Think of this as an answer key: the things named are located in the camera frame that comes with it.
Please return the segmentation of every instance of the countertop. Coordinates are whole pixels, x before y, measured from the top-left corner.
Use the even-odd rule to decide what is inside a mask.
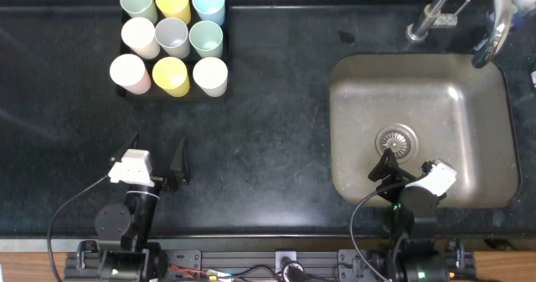
[[[107,174],[107,158],[134,131],[164,166],[188,138],[192,181],[162,195],[154,238],[346,235],[354,205],[332,184],[329,76],[350,54],[470,53],[491,0],[473,0],[457,28],[408,44],[405,26],[429,1],[228,0],[229,98],[184,104],[116,95],[108,69],[119,54],[118,0],[3,0],[0,237],[43,237],[54,210]],[[517,142],[518,195],[504,208],[440,209],[440,237],[536,234],[536,96],[527,68],[535,31],[531,19],[497,57]],[[96,212],[122,202],[125,190],[109,183],[91,190],[64,212],[54,236],[95,235]],[[356,233],[386,235],[386,214],[361,210]]]

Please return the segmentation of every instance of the stainless steel sink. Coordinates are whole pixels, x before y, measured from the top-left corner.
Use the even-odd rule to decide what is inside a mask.
[[[494,208],[514,197],[519,176],[503,75],[471,55],[354,55],[330,85],[332,177],[357,203],[378,186],[367,175],[386,147],[400,167],[440,158],[458,172],[442,207]],[[369,206],[387,204],[373,198]]]

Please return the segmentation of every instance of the faucet handle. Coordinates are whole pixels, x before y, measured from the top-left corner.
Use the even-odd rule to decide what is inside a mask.
[[[463,10],[470,1],[471,0],[466,0],[454,14],[440,14],[431,25],[431,28],[454,28],[458,24],[458,14],[460,14],[461,10]]]

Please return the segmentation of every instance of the sink drain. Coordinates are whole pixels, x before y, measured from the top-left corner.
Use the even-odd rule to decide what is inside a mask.
[[[376,148],[380,155],[383,155],[387,148],[391,148],[398,162],[406,162],[417,151],[417,138],[408,126],[393,124],[379,131],[376,136]]]

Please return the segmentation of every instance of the faucet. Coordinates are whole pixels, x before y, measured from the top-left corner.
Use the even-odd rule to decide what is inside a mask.
[[[447,0],[434,0],[431,4],[426,5],[423,14],[415,24],[411,24],[406,29],[406,37],[413,43],[419,43],[425,40],[430,28],[456,26],[456,15],[467,5],[466,1],[455,14],[441,14],[441,9],[445,6]],[[483,68],[499,52],[506,40],[510,24],[512,22],[512,0],[493,0],[495,5],[495,23],[493,30],[485,44],[476,51],[471,63],[477,68]]]

